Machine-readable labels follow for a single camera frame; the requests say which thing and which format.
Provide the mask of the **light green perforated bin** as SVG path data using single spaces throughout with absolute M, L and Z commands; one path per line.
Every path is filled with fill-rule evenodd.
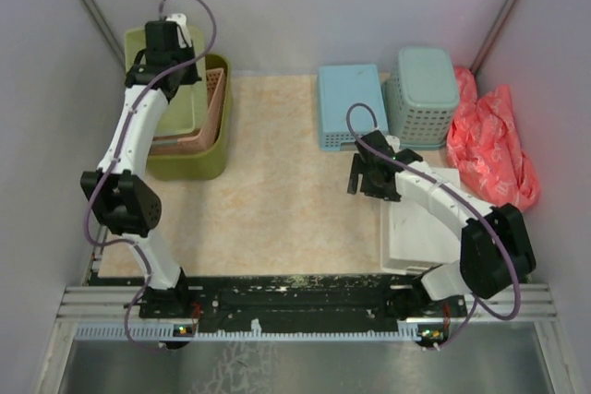
M 124 35 L 125 71 L 127 72 L 137 53 L 146 47 L 143 27 L 129 29 Z M 206 63 L 202 58 L 197 62 L 201 81 L 194 85 L 183 85 L 171 100 L 157 125 L 155 137 L 180 137 L 199 129 L 208 112 Z

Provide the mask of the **white plastic bin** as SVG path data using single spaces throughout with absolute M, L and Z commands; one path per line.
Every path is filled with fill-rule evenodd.
M 380 202 L 380 270 L 418 275 L 460 257 L 460 240 L 413 199 Z

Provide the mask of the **light blue perforated bin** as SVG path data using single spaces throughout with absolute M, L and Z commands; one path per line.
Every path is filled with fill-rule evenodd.
M 351 113 L 354 130 L 363 135 L 378 128 L 389 134 L 378 67 L 374 64 L 321 66 L 316 83 L 318 139 L 325 151 L 339 151 L 353 143 L 346 125 L 349 108 L 358 102 L 369 106 L 376 116 L 374 124 L 367 111 L 356 108 Z

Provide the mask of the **pale green perforated basket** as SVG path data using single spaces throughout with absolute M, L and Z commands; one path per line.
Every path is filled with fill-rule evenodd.
M 437 47 L 404 47 L 382 83 L 382 96 L 390 134 L 402 147 L 440 149 L 460 101 L 449 53 Z

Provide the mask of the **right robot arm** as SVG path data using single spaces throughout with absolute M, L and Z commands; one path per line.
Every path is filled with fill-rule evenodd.
M 434 316 L 451 296 L 488 300 L 524 279 L 537 260 L 521 210 L 495 206 L 453 185 L 418 153 L 394 151 L 378 130 L 359 137 L 348 191 L 391 202 L 410 200 L 459 241 L 459 257 L 424 272 L 412 285 L 413 306 Z

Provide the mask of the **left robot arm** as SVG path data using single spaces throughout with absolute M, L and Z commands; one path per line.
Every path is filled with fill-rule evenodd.
M 192 306 L 186 276 L 157 231 L 162 201 L 145 183 L 157 125 L 183 86 L 200 82 L 193 41 L 182 14 L 149 21 L 145 46 L 125 79 L 125 101 L 111 144 L 97 168 L 81 175 L 88 215 L 129 246 L 145 275 L 147 309 L 180 317 Z

